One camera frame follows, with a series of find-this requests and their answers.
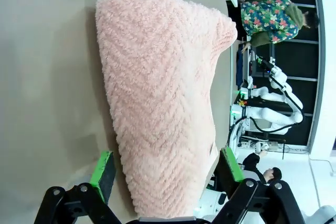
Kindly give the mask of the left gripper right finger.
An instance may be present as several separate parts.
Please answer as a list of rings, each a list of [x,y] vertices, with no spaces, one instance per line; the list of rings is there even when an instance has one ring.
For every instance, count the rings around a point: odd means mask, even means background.
[[[252,178],[244,178],[229,147],[220,151],[215,173],[228,202],[212,223],[241,223],[248,212],[259,213],[264,223],[305,222],[288,183],[276,180],[264,185]]]

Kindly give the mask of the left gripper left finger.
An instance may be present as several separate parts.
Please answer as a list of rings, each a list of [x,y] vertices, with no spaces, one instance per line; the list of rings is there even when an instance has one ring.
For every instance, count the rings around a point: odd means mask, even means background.
[[[70,190],[59,186],[46,190],[34,223],[75,223],[83,216],[92,223],[120,223],[108,207],[115,174],[113,153],[105,151],[88,182]]]

